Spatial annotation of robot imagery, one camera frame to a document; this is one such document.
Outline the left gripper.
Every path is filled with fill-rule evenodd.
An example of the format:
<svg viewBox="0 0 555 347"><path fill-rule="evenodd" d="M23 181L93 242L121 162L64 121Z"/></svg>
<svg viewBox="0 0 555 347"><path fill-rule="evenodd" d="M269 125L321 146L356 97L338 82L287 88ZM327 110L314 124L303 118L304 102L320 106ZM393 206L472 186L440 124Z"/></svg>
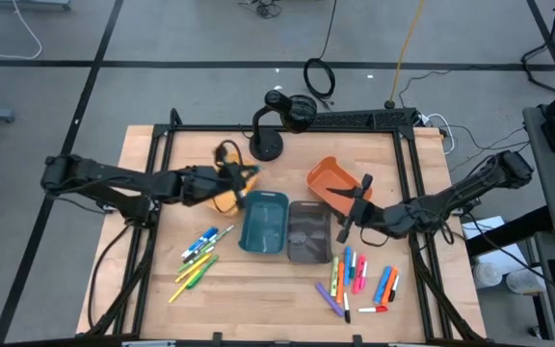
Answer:
<svg viewBox="0 0 555 347"><path fill-rule="evenodd" d="M183 204L196 205L231 191L238 208L245 207L246 179L253 176L253 166L222 164L220 167L187 167L183 177Z"/></svg>

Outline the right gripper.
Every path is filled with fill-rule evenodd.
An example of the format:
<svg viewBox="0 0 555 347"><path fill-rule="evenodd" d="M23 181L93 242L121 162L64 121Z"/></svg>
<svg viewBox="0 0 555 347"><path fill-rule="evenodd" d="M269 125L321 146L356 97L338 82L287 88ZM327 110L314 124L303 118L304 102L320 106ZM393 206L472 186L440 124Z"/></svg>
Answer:
<svg viewBox="0 0 555 347"><path fill-rule="evenodd" d="M328 191L333 194L353 199L353 205L345 215L339 211L332 212L337 219L337 223L342 226L337 235L339 243L347 241L352 224L360 227L360 231L370 228L387 235L383 221L383 210L364 197L372 181L373 176L366 173L359 186L350 189L328 188Z"/></svg>

